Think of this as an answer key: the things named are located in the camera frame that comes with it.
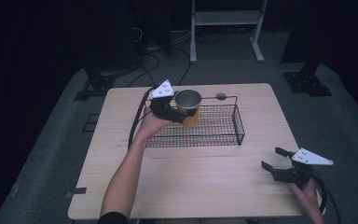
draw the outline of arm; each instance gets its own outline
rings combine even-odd
[[[316,188],[313,179],[299,189],[296,184],[289,184],[290,189],[296,195],[298,202],[311,224],[324,224],[324,218],[319,210]]]
[[[144,114],[149,112],[150,108],[147,108]],[[101,216],[109,212],[119,212],[126,218],[130,217],[146,143],[155,133],[170,123],[172,122],[156,118],[153,113],[149,113],[143,118],[127,155],[107,187],[103,197]]]

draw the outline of wooden table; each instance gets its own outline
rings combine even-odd
[[[238,96],[245,137],[241,146],[149,147],[131,218],[301,216],[287,184],[274,182],[261,168],[265,161],[287,169],[289,159],[275,147],[298,146],[268,84],[173,87],[193,89],[202,97]],[[148,88],[107,93],[89,152],[69,207],[71,219],[96,219],[106,187],[127,152],[136,110]]]

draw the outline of black sleeve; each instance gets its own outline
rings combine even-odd
[[[101,216],[98,220],[98,224],[128,224],[127,218],[118,212],[110,212]]]

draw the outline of wire basket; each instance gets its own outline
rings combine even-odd
[[[232,105],[201,105],[199,121],[193,128],[180,123],[164,127],[147,143],[148,147],[212,147],[241,145],[245,131],[242,126],[237,97]],[[202,98],[218,100],[216,97]]]

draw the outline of metal cup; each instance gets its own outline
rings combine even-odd
[[[174,101],[178,110],[186,112],[188,109],[197,109],[197,112],[192,117],[187,117],[182,124],[187,128],[196,126],[199,120],[201,95],[197,91],[182,90],[175,94]]]

